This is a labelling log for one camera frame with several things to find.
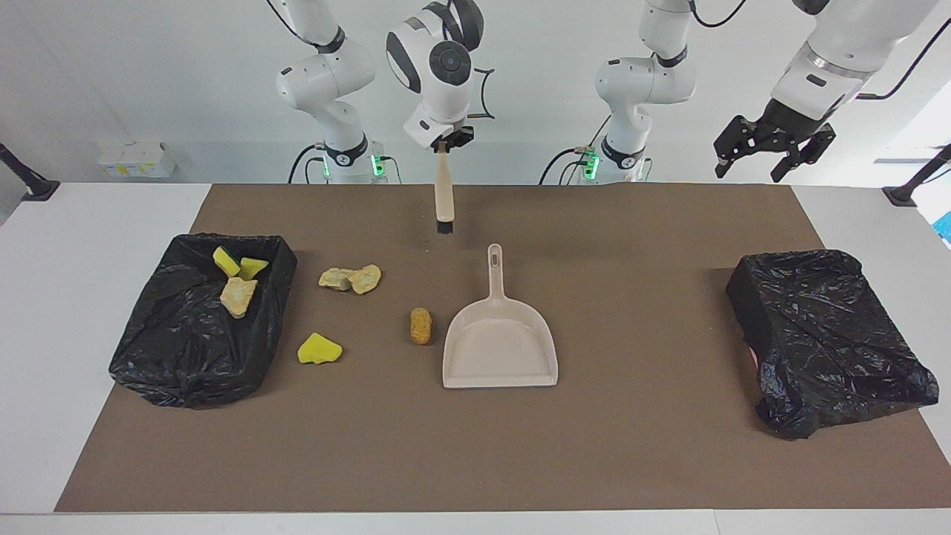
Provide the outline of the large beige sponge chunk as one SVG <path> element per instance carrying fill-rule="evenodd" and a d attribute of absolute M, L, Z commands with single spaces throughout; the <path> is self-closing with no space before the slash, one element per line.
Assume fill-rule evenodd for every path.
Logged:
<path fill-rule="evenodd" d="M 244 280 L 237 276 L 230 277 L 227 279 L 227 284 L 223 287 L 220 295 L 218 295 L 218 301 L 233 319 L 240 320 L 247 315 L 257 285 L 256 280 Z"/>

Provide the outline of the yellow rounded sponge piece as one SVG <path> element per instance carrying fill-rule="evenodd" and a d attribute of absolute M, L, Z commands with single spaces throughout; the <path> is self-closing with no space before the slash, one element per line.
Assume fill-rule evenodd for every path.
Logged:
<path fill-rule="evenodd" d="M 300 363 L 315 363 L 315 365 L 336 362 L 342 355 L 343 347 L 339 343 L 316 332 L 311 333 L 296 352 L 296 358 Z"/>

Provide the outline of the beige plastic dustpan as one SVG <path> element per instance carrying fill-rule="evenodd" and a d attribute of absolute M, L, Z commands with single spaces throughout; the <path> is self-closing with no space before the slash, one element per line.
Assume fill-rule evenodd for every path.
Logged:
<path fill-rule="evenodd" d="M 559 365 L 545 318 L 504 291 L 501 244 L 487 247 L 488 294 L 449 322 L 441 379 L 445 389 L 553 387 Z"/>

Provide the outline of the open bin with black bag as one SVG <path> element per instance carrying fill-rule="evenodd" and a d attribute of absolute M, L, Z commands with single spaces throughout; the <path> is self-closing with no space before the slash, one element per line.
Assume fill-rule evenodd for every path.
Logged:
<path fill-rule="evenodd" d="M 221 304 L 215 248 L 268 265 L 244 318 Z M 276 356 L 298 259 L 279 235 L 177 235 L 130 313 L 108 364 L 120 386 L 156 406 L 207 409 L 257 392 Z"/>

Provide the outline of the white boxes with yellow labels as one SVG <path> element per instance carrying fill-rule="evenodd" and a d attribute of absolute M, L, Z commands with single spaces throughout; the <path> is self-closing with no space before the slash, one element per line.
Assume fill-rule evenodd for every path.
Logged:
<path fill-rule="evenodd" d="M 170 178 L 178 165 L 162 142 L 98 143 L 98 165 L 108 178 Z"/>

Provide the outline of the bag-covered bin with pink rim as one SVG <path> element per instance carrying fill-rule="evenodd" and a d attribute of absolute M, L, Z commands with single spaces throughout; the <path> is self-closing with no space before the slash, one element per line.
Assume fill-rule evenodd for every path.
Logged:
<path fill-rule="evenodd" d="M 940 400 L 865 274 L 832 248 L 743 256 L 726 287 L 756 357 L 757 416 L 785 439 Z"/>

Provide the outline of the brown table mat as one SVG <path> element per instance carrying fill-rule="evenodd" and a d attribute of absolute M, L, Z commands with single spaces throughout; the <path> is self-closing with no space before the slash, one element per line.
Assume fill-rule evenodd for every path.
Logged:
<path fill-rule="evenodd" d="M 726 294 L 754 253 L 822 246 L 791 187 L 214 186 L 198 233 L 281 235 L 298 264 L 262 388 L 160 409 L 121 386 L 59 512 L 948 508 L 951 465 L 916 411 L 786 441 L 755 416 L 756 370 Z M 488 291 L 547 320 L 559 380 L 448 390 L 452 316 Z M 383 272 L 367 294 L 329 268 Z M 413 308 L 432 315 L 413 343 Z M 300 363 L 313 333 L 332 363 Z"/>

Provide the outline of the beige hand brush black bristles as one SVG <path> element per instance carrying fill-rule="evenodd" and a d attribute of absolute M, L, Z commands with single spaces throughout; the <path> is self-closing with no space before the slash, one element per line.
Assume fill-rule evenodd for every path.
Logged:
<path fill-rule="evenodd" d="M 444 235 L 452 234 L 454 233 L 455 203 L 451 170 L 449 170 L 448 148 L 444 155 L 437 155 L 437 176 L 435 176 L 434 193 L 437 231 Z"/>

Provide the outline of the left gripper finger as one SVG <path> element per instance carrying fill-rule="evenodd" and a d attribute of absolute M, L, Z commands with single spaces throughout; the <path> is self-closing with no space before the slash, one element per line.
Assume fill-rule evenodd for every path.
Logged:
<path fill-rule="evenodd" d="M 752 124 L 744 116 L 737 115 L 713 142 L 718 163 L 715 166 L 717 179 L 723 179 L 728 169 L 740 158 L 750 154 Z"/>
<path fill-rule="evenodd" d="M 803 139 L 797 139 L 791 133 L 777 132 L 776 139 L 771 145 L 772 148 L 784 152 L 785 156 L 771 170 L 772 182 L 780 183 L 789 172 L 798 169 L 801 165 L 817 163 L 835 138 L 836 132 L 832 125 L 822 125 L 817 132 Z"/>

